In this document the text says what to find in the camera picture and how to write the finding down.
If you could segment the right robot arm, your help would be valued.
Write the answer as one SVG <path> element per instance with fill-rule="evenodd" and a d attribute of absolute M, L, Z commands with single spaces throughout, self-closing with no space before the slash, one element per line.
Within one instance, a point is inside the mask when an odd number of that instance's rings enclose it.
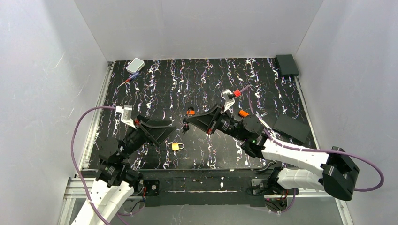
<path fill-rule="evenodd" d="M 266 130 L 266 123 L 257 116 L 245 111 L 239 115 L 241 120 L 236 120 L 218 105 L 199 114 L 189 107 L 183 120 L 184 131 L 188 130 L 188 125 L 209 135 L 221 131 L 241 141 L 241 149 L 251 157 L 294 166 L 293 169 L 274 169 L 267 180 L 269 187 L 314 189 L 343 201 L 352 199 L 360 170 L 344 150 L 335 147 L 322 152 L 283 142 L 272 137 Z"/>

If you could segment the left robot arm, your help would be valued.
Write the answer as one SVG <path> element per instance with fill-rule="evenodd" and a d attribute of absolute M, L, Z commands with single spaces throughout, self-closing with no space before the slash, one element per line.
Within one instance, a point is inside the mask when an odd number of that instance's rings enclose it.
<path fill-rule="evenodd" d="M 143 183 L 143 174 L 131 169 L 127 159 L 145 143 L 160 146 L 176 130 L 170 120 L 157 120 L 123 112 L 121 122 L 129 127 L 123 139 L 110 143 L 114 152 L 100 156 L 100 167 L 74 225 L 105 225 Z"/>

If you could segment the black head key bunch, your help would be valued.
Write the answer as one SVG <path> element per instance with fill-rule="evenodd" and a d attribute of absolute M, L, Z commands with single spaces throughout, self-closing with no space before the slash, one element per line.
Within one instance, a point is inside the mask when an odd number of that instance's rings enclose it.
<path fill-rule="evenodd" d="M 184 135 L 190 129 L 189 124 L 184 123 L 182 134 Z"/>

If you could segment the orange black Opel padlock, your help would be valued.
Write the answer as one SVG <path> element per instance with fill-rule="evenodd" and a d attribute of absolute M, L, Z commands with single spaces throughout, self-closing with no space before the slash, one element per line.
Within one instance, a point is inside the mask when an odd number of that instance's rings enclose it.
<path fill-rule="evenodd" d="M 188 109 L 186 111 L 186 117 L 194 116 L 195 114 L 196 113 L 195 113 L 194 108 L 192 106 L 188 107 Z"/>

